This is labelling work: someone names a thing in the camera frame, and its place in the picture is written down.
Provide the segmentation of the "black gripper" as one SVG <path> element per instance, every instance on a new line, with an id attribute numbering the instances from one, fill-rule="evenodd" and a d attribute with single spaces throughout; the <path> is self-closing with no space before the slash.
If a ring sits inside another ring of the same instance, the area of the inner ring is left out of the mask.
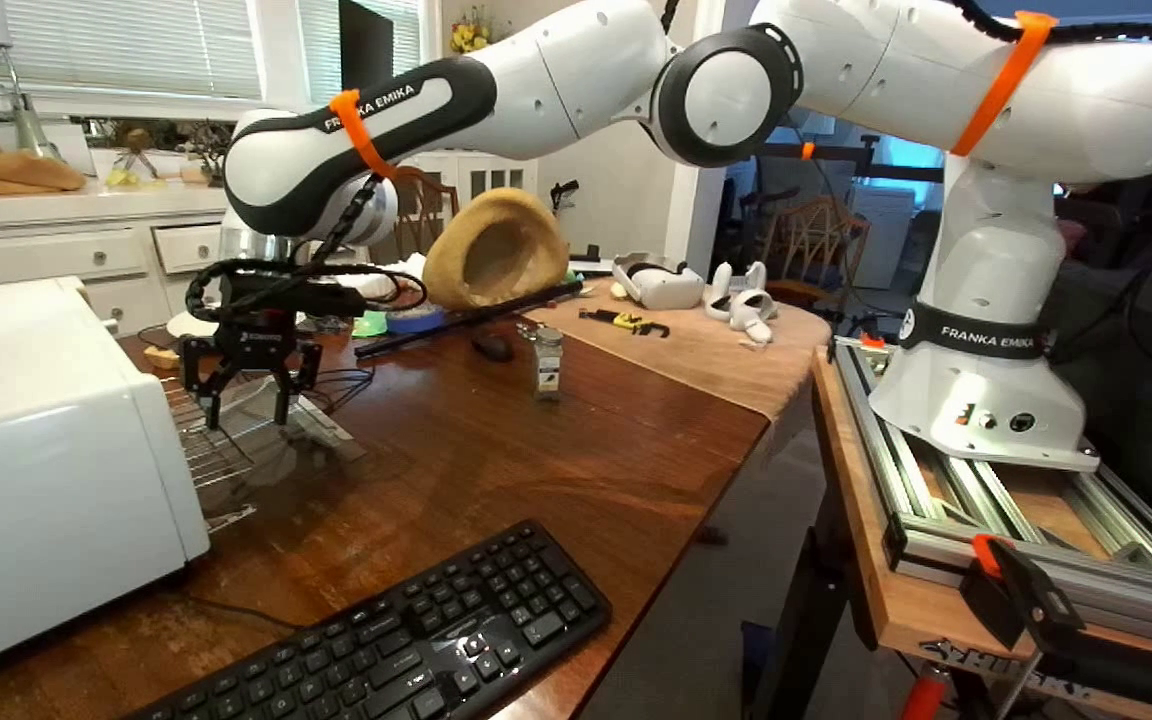
<path id="1" fill-rule="evenodd" d="M 286 420 L 297 393 L 319 375 L 319 342 L 297 328 L 291 309 L 256 309 L 228 319 L 172 315 L 181 380 L 205 399 L 205 426 L 220 426 L 225 387 L 243 366 L 276 375 L 276 424 Z"/>

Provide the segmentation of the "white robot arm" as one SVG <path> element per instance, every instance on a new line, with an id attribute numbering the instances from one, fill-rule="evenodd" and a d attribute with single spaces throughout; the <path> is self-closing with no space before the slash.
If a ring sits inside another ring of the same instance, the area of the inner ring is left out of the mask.
<path id="1" fill-rule="evenodd" d="M 544 154 L 637 121 L 685 164 L 729 164 L 797 109 L 945 152 L 938 235 L 872 412 L 946 455 L 1088 471 L 1083 399 L 1040 339 L 1057 192 L 1152 176 L 1152 23 L 761 0 L 744 28 L 675 47 L 644 0 L 572 0 L 337 109 L 249 121 L 225 192 L 243 226 L 308 235 L 414 148 Z"/>

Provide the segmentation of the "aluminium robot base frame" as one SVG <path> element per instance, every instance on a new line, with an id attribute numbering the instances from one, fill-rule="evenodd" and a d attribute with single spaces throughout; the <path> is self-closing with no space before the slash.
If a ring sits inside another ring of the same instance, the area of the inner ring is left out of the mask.
<path id="1" fill-rule="evenodd" d="M 955 583 L 975 536 L 1034 560 L 1103 633 L 1152 647 L 1152 506 L 1110 471 L 955 460 L 868 408 L 878 351 L 833 339 L 811 356 L 833 467 L 876 569 Z"/>

